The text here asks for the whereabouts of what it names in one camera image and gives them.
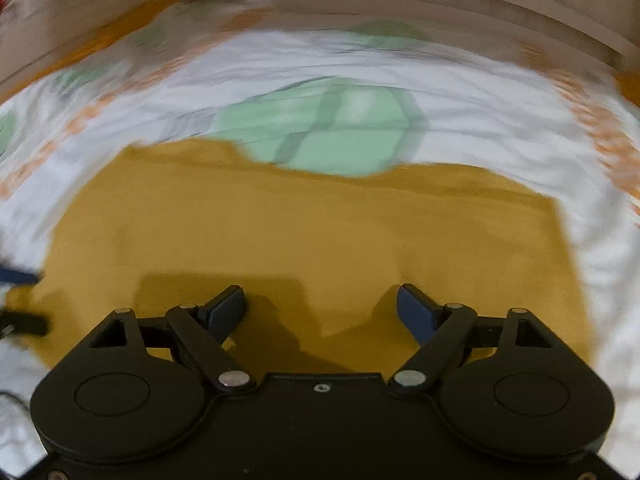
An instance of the metal rivet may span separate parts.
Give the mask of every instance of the metal rivet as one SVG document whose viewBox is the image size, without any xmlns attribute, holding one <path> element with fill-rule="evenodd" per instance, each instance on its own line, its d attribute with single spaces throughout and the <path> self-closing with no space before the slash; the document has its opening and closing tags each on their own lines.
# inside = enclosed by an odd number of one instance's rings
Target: metal rivet
<svg viewBox="0 0 640 480">
<path fill-rule="evenodd" d="M 2 339 L 3 337 L 7 337 L 9 335 L 11 335 L 15 330 L 15 325 L 7 325 L 5 326 L 2 331 L 0 332 L 0 339 Z"/>
<path fill-rule="evenodd" d="M 319 383 L 314 386 L 314 391 L 319 394 L 325 394 L 331 391 L 331 385 L 327 383 Z"/>
<path fill-rule="evenodd" d="M 69 480 L 62 471 L 52 471 L 47 475 L 47 480 Z"/>
<path fill-rule="evenodd" d="M 400 370 L 394 375 L 394 381 L 400 386 L 420 386 L 426 380 L 427 376 L 418 370 Z"/>
<path fill-rule="evenodd" d="M 222 372 L 218 376 L 218 380 L 227 388 L 239 388 L 240 386 L 247 386 L 251 382 L 251 377 L 242 370 L 229 370 L 228 372 Z"/>
</svg>

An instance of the patterned fabric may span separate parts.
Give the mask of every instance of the patterned fabric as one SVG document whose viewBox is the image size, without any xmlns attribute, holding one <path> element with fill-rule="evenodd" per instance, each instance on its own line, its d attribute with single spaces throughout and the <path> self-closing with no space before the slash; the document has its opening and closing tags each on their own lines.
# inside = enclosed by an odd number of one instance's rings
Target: patterned fabric
<svg viewBox="0 0 640 480">
<path fill-rule="evenodd" d="M 69 97 L 72 92 L 91 83 L 109 71 L 106 66 L 98 67 L 70 67 L 61 70 L 55 78 L 54 85 L 58 87 L 62 98 Z"/>
<path fill-rule="evenodd" d="M 373 20 L 350 29 L 354 41 L 371 48 L 408 50 L 429 41 L 419 28 L 400 20 Z"/>
<path fill-rule="evenodd" d="M 524 54 L 532 69 L 547 76 L 566 100 L 577 123 L 589 133 L 607 177 L 629 196 L 634 213 L 640 217 L 640 151 L 622 121 L 574 74 L 555 67 L 543 52 L 526 46 Z"/>
<path fill-rule="evenodd" d="M 167 33 L 161 23 L 151 23 L 131 34 L 128 40 L 142 52 L 154 52 L 166 41 Z"/>
<path fill-rule="evenodd" d="M 16 117 L 14 112 L 0 112 L 0 155 L 4 153 L 15 133 Z"/>
<path fill-rule="evenodd" d="M 260 162 L 357 176 L 406 158 L 424 130 L 409 92 L 327 77 L 228 106 L 209 135 L 241 144 Z"/>
<path fill-rule="evenodd" d="M 191 34 L 190 42 L 184 40 L 181 43 L 172 44 L 173 50 L 162 51 L 154 62 L 150 62 L 148 65 L 141 64 L 135 67 L 137 70 L 123 71 L 122 66 L 117 66 L 116 70 L 113 70 L 108 75 L 111 78 L 109 81 L 111 86 L 105 85 L 105 87 L 110 88 L 109 91 L 104 91 L 104 88 L 97 88 L 94 92 L 69 92 L 69 94 L 74 94 L 75 101 L 66 107 L 61 107 L 60 92 L 56 84 L 58 75 L 50 76 L 50 80 L 53 81 L 52 86 L 56 89 L 54 92 L 56 105 L 52 108 L 59 108 L 60 110 L 49 111 L 53 112 L 55 118 L 62 120 L 62 122 L 58 124 L 58 128 L 52 127 L 52 120 L 46 120 L 46 123 L 40 123 L 42 125 L 40 126 L 35 121 L 45 119 L 46 114 L 38 114 L 39 117 L 34 118 L 29 124 L 30 128 L 24 127 L 25 130 L 28 129 L 25 137 L 30 137 L 32 145 L 37 146 L 37 149 L 31 153 L 27 161 L 21 160 L 20 157 L 15 157 L 15 160 L 5 160 L 4 166 L 0 165 L 0 200 L 11 196 L 17 187 L 33 174 L 33 171 L 36 171 L 47 161 L 63 141 L 84 132 L 87 123 L 100 116 L 103 110 L 118 97 L 155 87 L 185 64 L 208 52 L 214 46 L 229 40 L 247 28 L 253 27 L 269 13 L 269 9 L 248 8 L 240 12 L 228 12 L 221 16 L 210 17 L 209 23 L 199 23 L 198 20 L 192 22 L 184 18 L 185 7 L 188 6 L 174 6 L 161 14 L 159 19 L 168 20 L 173 18 L 175 20 L 176 17 L 179 17 L 179 25 L 175 27 L 174 34 L 183 32 L 188 35 L 192 32 L 190 27 L 193 27 L 195 23 L 208 28 L 215 19 L 220 21 L 217 30 L 211 30 L 204 36 Z M 114 51 L 110 54 L 118 54 L 120 56 L 128 54 L 131 56 L 130 50 L 122 50 L 123 44 L 116 44 L 113 47 Z M 91 48 L 92 46 L 89 46 L 85 50 L 91 50 Z M 94 60 L 92 59 L 86 60 L 84 63 L 77 65 L 77 70 L 82 70 L 83 66 L 86 69 L 86 64 L 95 66 L 93 63 Z M 25 94 L 29 94 L 28 90 L 15 99 L 20 100 Z"/>
</svg>

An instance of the mustard yellow cloth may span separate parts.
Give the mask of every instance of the mustard yellow cloth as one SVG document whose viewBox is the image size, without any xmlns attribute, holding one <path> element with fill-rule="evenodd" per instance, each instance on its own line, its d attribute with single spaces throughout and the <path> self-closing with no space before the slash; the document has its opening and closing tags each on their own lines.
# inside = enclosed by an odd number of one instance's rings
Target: mustard yellow cloth
<svg viewBox="0 0 640 480">
<path fill-rule="evenodd" d="M 53 365 L 111 310 L 160 316 L 239 284 L 249 309 L 230 351 L 254 376 L 388 375 L 416 349 L 396 317 L 403 282 L 486 316 L 529 308 L 587 357 L 552 200 L 468 166 L 351 179 L 210 140 L 128 148 L 84 187 L 26 302 L 53 331 L 30 344 Z"/>
<path fill-rule="evenodd" d="M 616 75 L 620 93 L 640 106 L 640 72 L 621 72 Z"/>
</svg>

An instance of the black cable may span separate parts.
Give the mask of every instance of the black cable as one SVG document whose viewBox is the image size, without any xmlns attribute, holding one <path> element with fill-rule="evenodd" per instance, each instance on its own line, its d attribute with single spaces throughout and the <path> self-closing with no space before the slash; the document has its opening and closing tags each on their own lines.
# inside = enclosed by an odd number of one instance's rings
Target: black cable
<svg viewBox="0 0 640 480">
<path fill-rule="evenodd" d="M 18 406 L 20 406 L 20 408 L 30 417 L 31 416 L 31 410 L 29 408 L 29 404 L 23 400 L 20 396 L 14 394 L 13 392 L 10 392 L 9 390 L 0 390 L 0 397 L 6 397 L 8 399 L 11 399 L 11 401 L 13 401 L 14 404 L 17 404 Z"/>
</svg>

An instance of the orange pattern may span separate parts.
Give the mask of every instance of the orange pattern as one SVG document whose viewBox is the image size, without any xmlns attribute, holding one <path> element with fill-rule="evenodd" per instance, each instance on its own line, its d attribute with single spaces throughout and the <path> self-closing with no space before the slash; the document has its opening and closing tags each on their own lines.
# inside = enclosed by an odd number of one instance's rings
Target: orange pattern
<svg viewBox="0 0 640 480">
<path fill-rule="evenodd" d="M 85 106 L 67 123 L 63 133 L 59 137 L 52 139 L 41 146 L 30 160 L 25 162 L 20 168 L 18 168 L 18 170 L 9 173 L 9 175 L 0 183 L 0 202 L 8 199 L 15 190 L 33 174 L 35 170 L 44 164 L 51 153 L 55 152 L 65 139 L 84 131 L 87 122 L 101 114 L 104 108 L 113 102 L 118 96 L 129 91 L 143 91 L 156 85 L 169 77 L 181 66 L 185 65 L 185 63 L 195 59 L 201 54 L 204 54 L 212 47 L 229 40 L 243 30 L 253 27 L 260 22 L 268 12 L 270 12 L 268 8 L 249 9 L 239 12 L 231 17 L 228 22 L 223 23 L 217 32 L 213 33 L 206 40 L 192 46 L 186 53 L 174 60 L 164 63 L 160 68 L 144 76 L 142 79 L 126 82 L 120 88 L 98 98 L 95 103 Z"/>
<path fill-rule="evenodd" d="M 168 6 L 176 3 L 178 0 L 151 0 L 139 7 L 127 12 L 117 20 L 104 27 L 98 28 L 93 36 L 94 38 L 85 43 L 83 46 L 73 51 L 71 54 L 63 57 L 46 69 L 38 72 L 35 76 L 24 81 L 21 85 L 13 88 L 9 93 L 0 96 L 0 103 L 7 101 L 11 96 L 17 94 L 20 90 L 27 88 L 31 83 L 39 81 L 44 76 L 57 72 L 67 66 L 82 61 L 85 57 L 95 54 L 111 46 L 118 40 L 124 38 L 127 34 L 134 30 L 145 27 L 153 21 L 153 19 Z"/>
<path fill-rule="evenodd" d="M 530 68 L 548 77 L 568 101 L 575 119 L 585 128 L 600 154 L 600 163 L 614 186 L 629 195 L 633 211 L 640 216 L 640 152 L 625 133 L 620 119 L 598 104 L 575 75 L 553 67 L 539 49 L 524 45 L 522 53 Z"/>
</svg>

